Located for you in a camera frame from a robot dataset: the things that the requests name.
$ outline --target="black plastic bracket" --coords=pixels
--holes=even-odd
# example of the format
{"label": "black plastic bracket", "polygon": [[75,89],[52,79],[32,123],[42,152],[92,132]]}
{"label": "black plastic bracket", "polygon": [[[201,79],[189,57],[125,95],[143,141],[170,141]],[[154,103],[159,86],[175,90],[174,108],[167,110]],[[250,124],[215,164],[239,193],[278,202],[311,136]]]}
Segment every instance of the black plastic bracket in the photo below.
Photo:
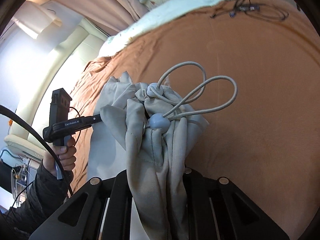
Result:
{"label": "black plastic bracket", "polygon": [[[229,179],[213,180],[202,177],[197,171],[189,171],[183,175],[189,240],[289,240],[286,233]],[[129,240],[131,207],[126,170],[103,181],[92,178],[29,239],[95,240],[102,231],[102,240]]]}

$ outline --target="light blue cord lock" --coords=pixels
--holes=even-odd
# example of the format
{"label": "light blue cord lock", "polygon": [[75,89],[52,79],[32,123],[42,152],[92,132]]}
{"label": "light blue cord lock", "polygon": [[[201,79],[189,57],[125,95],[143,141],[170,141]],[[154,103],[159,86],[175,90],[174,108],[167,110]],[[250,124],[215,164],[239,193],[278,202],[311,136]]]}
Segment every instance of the light blue cord lock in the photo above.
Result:
{"label": "light blue cord lock", "polygon": [[161,113],[153,114],[149,119],[149,124],[151,129],[161,129],[161,133],[165,133],[170,127],[170,121],[162,115]]}
{"label": "light blue cord lock", "polygon": [[151,83],[150,85],[148,85],[148,88],[147,88],[147,95],[150,97],[150,98],[155,98],[157,97],[157,95],[151,91],[150,87],[153,87],[161,96],[163,95],[163,88],[162,86],[160,86],[159,89],[157,89],[157,83]]}

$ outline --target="black cable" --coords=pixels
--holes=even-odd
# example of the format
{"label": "black cable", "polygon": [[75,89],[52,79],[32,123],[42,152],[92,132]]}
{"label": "black cable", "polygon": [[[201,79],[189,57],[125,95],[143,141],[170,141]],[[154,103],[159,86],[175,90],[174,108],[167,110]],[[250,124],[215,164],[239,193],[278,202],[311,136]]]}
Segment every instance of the black cable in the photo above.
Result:
{"label": "black cable", "polygon": [[[70,108],[74,109],[74,110],[77,112],[78,116],[80,117],[80,113],[79,113],[79,111],[78,111],[77,109],[75,109],[73,106],[70,106]],[[77,142],[78,142],[78,140],[79,140],[80,134],[81,134],[81,130],[79,131],[79,135],[78,135],[78,138],[77,138],[77,140],[76,140],[75,145],[77,144]]]}
{"label": "black cable", "polygon": [[6,216],[6,219],[8,218],[10,212],[12,211],[13,206],[14,206],[14,204],[16,203],[18,197],[19,197],[32,183],[33,183],[33,181],[30,182],[30,183],[17,195],[17,197],[16,197],[16,199],[14,200],[12,206],[9,208],[9,211],[8,211],[8,213],[7,213],[7,216]]}
{"label": "black cable", "polygon": [[12,27],[12,25],[14,25],[14,23],[11,24],[10,27],[9,27],[8,29],[6,29],[4,33],[2,33],[2,35],[0,36],[0,39],[1,39],[1,38],[3,37],[3,35],[5,35],[5,33]]}
{"label": "black cable", "polygon": [[47,10],[54,12],[54,14],[57,14],[56,11],[54,11],[54,10],[51,10],[51,9],[48,9],[48,8],[47,8]]}
{"label": "black cable", "polygon": [[7,149],[3,149],[3,150],[2,150],[0,158],[2,157],[3,152],[8,153],[8,154],[9,154],[12,158],[14,158],[14,159],[23,160],[20,156],[18,156],[18,157],[13,156]]}
{"label": "black cable", "polygon": [[249,17],[252,17],[252,18],[255,18],[255,19],[259,19],[259,20],[264,20],[264,21],[267,21],[267,22],[274,22],[274,21],[283,22],[285,19],[287,19],[289,17],[289,13],[288,12],[286,12],[286,11],[282,10],[281,8],[279,8],[277,6],[274,6],[274,5],[256,3],[255,6],[259,6],[259,7],[265,6],[265,7],[269,7],[269,8],[275,9],[277,12],[279,12],[281,14],[281,16],[276,17],[276,16],[263,15],[263,14],[257,12],[257,11],[251,11],[251,12],[255,12],[255,14],[260,15],[261,17],[257,17],[254,14],[251,14],[250,11],[244,11],[244,13]]}
{"label": "black cable", "polygon": [[19,116],[17,116],[14,112],[9,110],[8,108],[0,105],[0,114],[5,115],[6,117],[12,119],[14,122],[16,122],[18,125],[20,125],[22,128],[26,129],[29,133],[31,133],[43,146],[44,148],[50,153],[50,155],[54,158],[56,161],[58,167],[61,170],[63,179],[65,183],[67,184],[68,191],[70,192],[70,195],[73,195],[72,188],[70,186],[70,181],[68,179],[68,176],[63,169],[63,166],[57,157],[57,155],[54,153],[54,151],[50,148],[50,146],[44,141],[44,139],[29,125],[27,124],[24,120],[22,120]]}
{"label": "black cable", "polygon": [[[274,22],[274,21],[282,22],[289,17],[289,13],[287,11],[285,11],[277,6],[268,5],[268,4],[264,4],[264,3],[252,4],[251,0],[249,0],[249,4],[245,4],[244,1],[245,0],[236,0],[235,4],[231,10],[225,10],[220,13],[213,14],[211,16],[211,18],[215,18],[217,16],[227,14],[227,13],[230,15],[230,17],[235,17],[237,12],[244,12],[249,17],[259,19],[259,20],[264,20],[267,22]],[[260,8],[263,6],[274,9],[276,12],[280,13],[281,15],[274,17],[274,16],[268,16],[268,15],[261,14]]]}

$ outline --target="wall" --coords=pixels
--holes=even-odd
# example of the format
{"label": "wall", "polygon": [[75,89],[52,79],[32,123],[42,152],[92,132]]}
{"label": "wall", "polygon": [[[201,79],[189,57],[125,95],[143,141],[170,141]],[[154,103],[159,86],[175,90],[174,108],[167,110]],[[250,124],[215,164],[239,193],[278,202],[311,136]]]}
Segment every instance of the wall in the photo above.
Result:
{"label": "wall", "polygon": [[14,198],[12,194],[0,187],[0,210],[6,212],[12,206]]}
{"label": "wall", "polygon": [[[43,7],[53,10],[62,20],[62,26],[48,26],[36,40],[15,28],[0,44],[0,104],[15,111],[20,95],[30,84],[37,82],[42,63],[49,52],[64,41],[83,18],[65,6],[49,1]],[[0,115],[0,149],[5,146],[9,119]]]}

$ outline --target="human hand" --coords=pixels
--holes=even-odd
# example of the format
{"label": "human hand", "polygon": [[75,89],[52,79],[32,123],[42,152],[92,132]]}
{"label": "human hand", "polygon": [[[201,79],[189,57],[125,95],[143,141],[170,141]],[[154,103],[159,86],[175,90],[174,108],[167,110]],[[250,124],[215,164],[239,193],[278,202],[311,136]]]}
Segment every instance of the human hand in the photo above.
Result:
{"label": "human hand", "polygon": [[[77,152],[77,149],[74,147],[76,144],[76,140],[72,137],[70,140],[67,142],[68,150],[66,146],[52,146],[52,150],[54,153],[57,155],[59,158],[63,169],[65,171],[72,171],[76,164],[76,157],[74,156],[75,153]],[[57,171],[55,168],[55,163],[54,163],[54,158],[51,156],[51,154],[46,151],[44,153],[43,157],[43,166],[47,171],[49,171],[53,176],[57,177]]]}

